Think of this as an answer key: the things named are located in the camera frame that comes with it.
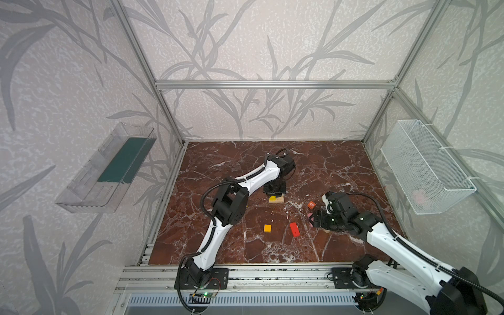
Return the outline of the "natural wood long block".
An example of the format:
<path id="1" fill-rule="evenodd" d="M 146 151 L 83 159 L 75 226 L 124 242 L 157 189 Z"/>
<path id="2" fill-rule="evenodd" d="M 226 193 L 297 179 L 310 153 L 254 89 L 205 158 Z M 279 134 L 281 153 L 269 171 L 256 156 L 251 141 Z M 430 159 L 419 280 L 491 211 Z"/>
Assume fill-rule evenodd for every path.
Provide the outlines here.
<path id="1" fill-rule="evenodd" d="M 284 198 L 269 198 L 269 203 L 284 203 L 285 200 Z"/>

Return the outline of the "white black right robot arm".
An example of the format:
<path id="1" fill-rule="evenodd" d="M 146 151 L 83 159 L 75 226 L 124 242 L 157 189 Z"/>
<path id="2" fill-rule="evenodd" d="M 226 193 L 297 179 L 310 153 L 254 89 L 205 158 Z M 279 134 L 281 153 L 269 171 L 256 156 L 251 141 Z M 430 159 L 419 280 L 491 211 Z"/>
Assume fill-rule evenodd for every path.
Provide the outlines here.
<path id="1" fill-rule="evenodd" d="M 396 270 L 366 255 L 353 264 L 357 286 L 370 283 L 390 290 L 427 314 L 487 314 L 485 297 L 503 303 L 502 297 L 480 285 L 475 273 L 465 267 L 455 269 L 428 255 L 392 229 L 382 208 L 378 214 L 360 211 L 351 196 L 325 193 L 324 207 L 312 211 L 309 223 L 327 231 L 347 232 L 404 268 Z"/>

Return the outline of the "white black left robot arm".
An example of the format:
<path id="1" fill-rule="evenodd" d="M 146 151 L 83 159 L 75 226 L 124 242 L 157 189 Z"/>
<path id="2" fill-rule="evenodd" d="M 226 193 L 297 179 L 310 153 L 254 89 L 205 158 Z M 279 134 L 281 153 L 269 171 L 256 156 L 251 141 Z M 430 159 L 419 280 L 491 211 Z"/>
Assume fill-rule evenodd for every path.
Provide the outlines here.
<path id="1" fill-rule="evenodd" d="M 261 166 L 240 176 L 228 177 L 209 188 L 200 200 L 210 224 L 197 252 L 185 255 L 178 266 L 176 290 L 199 289 L 213 281 L 217 254 L 228 231 L 244 217 L 249 197 L 261 189 L 267 198 L 281 199 L 287 193 L 287 176 L 295 161 L 286 149 L 267 154 Z"/>

